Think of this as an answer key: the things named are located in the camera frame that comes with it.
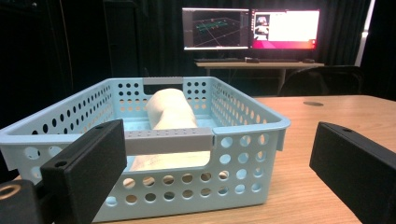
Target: basket handle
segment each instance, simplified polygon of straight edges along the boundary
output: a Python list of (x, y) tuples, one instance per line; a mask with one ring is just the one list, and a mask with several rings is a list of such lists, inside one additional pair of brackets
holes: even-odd
[(125, 151), (128, 156), (209, 151), (213, 137), (210, 128), (125, 132)]
[(144, 85), (183, 84), (183, 77), (143, 77)]

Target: computer monitor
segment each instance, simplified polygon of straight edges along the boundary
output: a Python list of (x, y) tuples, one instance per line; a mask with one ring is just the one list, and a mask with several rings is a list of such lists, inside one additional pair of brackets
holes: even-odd
[(252, 49), (315, 49), (319, 10), (252, 9)]
[(248, 49), (249, 10), (182, 8), (184, 50)]

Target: table surface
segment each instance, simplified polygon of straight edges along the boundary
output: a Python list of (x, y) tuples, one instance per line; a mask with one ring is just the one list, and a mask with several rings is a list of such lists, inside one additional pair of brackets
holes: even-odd
[(318, 67), (324, 66), (324, 63), (245, 63), (245, 62), (224, 62), (224, 63), (196, 63), (198, 67), (204, 67), (206, 69), (298, 69), (306, 67)]
[(256, 99), (291, 120), (265, 204), (114, 223), (360, 223), (309, 167), (318, 122), (347, 127), (396, 151), (396, 102), (364, 95)]

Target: keyboard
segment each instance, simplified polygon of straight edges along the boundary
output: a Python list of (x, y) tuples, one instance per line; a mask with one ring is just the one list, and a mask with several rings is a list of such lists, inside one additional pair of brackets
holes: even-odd
[(194, 59), (196, 63), (237, 63), (244, 62), (245, 59), (221, 58), (221, 59)]

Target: light blue basket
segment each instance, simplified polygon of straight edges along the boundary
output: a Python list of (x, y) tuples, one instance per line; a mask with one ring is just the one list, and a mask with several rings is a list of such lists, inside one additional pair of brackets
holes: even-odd
[[(154, 133), (144, 86), (177, 83), (199, 128)], [(44, 162), (113, 119), (124, 121), (129, 165), (94, 221), (265, 203), (276, 150), (282, 150), (290, 126), (287, 118), (214, 77), (111, 78), (1, 130), (0, 148), (9, 170), (37, 183)], [(134, 155), (144, 151), (209, 150), (205, 166), (128, 172)]]

